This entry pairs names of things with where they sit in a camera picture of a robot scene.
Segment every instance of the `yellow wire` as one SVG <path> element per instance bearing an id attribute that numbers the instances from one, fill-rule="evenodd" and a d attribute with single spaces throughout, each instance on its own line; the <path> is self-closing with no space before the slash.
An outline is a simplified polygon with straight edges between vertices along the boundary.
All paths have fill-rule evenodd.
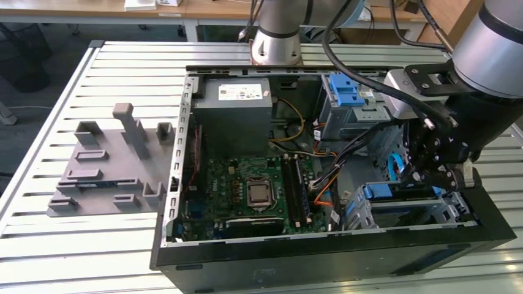
<path id="1" fill-rule="evenodd" d="M 304 119 L 303 119 L 301 113 L 299 112 L 296 107 L 285 99 L 277 98 L 277 100 L 283 101 L 288 105 L 288 107 L 292 108 L 293 112 L 296 112 L 297 116 L 300 117 L 300 122 L 301 122 L 300 131 L 297 132 L 296 135 L 293 135 L 288 138 L 275 138 L 275 139 L 269 140 L 271 142 L 285 142 L 285 141 L 293 140 L 295 138 L 297 138 L 301 135 L 303 129 L 304 129 Z"/>

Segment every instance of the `desk leg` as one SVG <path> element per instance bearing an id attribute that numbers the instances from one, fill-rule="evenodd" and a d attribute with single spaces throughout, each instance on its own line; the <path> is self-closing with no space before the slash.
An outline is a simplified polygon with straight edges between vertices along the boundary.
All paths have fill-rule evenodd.
<path id="1" fill-rule="evenodd" d="M 197 20 L 183 20 L 183 25 L 185 27 L 185 35 L 188 42 L 197 42 Z"/>
<path id="2" fill-rule="evenodd" d="M 12 126 L 16 124 L 17 118 L 10 112 L 10 110 L 5 107 L 5 105 L 0 102 L 0 122 L 4 125 Z"/>
<path id="3" fill-rule="evenodd" d="M 409 23 L 408 31 L 405 33 L 405 39 L 411 41 L 417 41 L 421 36 L 423 29 L 425 28 L 425 23 Z"/>

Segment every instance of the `wooden desk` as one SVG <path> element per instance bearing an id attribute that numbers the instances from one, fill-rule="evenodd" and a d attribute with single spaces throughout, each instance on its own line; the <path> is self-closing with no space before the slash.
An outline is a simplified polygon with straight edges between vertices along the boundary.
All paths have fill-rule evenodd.
<path id="1" fill-rule="evenodd" d="M 183 0 L 181 5 L 157 6 L 156 10 L 124 11 L 125 0 L 0 0 L 0 22 L 97 23 L 118 25 L 183 25 L 187 40 L 197 42 L 199 25 L 244 26 L 249 15 L 248 0 Z M 372 7 L 376 29 L 392 29 L 389 11 Z M 425 26 L 420 13 L 397 11 L 405 38 L 416 40 Z M 368 28 L 359 20 L 352 28 Z"/>
<path id="2" fill-rule="evenodd" d="M 248 0 L 188 0 L 185 14 L 188 18 L 220 18 L 232 20 L 247 20 L 249 16 Z M 391 21 L 391 12 L 385 7 L 371 7 L 377 22 Z M 403 10 L 396 11 L 399 23 L 421 22 L 427 20 L 419 12 L 412 14 Z"/>

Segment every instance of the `ram slot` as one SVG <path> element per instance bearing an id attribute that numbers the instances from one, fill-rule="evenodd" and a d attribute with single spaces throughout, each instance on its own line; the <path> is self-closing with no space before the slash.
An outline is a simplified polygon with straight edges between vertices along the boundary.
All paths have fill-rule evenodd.
<path id="1" fill-rule="evenodd" d="M 291 223 L 299 228 L 307 223 L 307 215 L 303 209 L 299 169 L 296 159 L 285 156 L 281 160 L 281 175 L 284 180 L 287 209 Z"/>
<path id="2" fill-rule="evenodd" d="M 305 222 L 309 224 L 309 223 L 312 223 L 309 199 L 308 199 L 308 196 L 307 196 L 307 186 L 304 185 L 304 179 L 301 177 L 301 174 L 303 174 L 301 173 L 301 165 L 300 165 L 300 161 L 297 159 L 297 156 L 295 156 L 295 164 L 296 164 L 297 179 L 300 181 L 300 184 L 299 184 L 299 197 L 300 197 L 300 202 L 301 202 L 300 205 L 303 207 Z"/>

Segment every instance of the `floor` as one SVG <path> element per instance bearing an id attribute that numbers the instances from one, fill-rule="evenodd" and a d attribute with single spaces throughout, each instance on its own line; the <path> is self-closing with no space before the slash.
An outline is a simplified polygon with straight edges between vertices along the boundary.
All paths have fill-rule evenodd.
<path id="1" fill-rule="evenodd" d="M 76 36 L 70 34 L 65 24 L 40 25 L 40 28 L 53 51 L 52 57 L 42 63 L 50 84 L 37 92 L 22 94 L 0 78 L 0 101 L 6 107 L 53 107 L 90 40 L 185 41 L 179 37 L 175 25 L 147 26 L 141 30 L 136 25 L 82 24 Z M 17 123 L 14 126 L 0 124 L 0 173 L 16 171 L 49 114 L 49 109 L 45 108 L 14 108 L 10 111 L 17 116 Z M 0 177 L 0 194 L 8 180 Z"/>

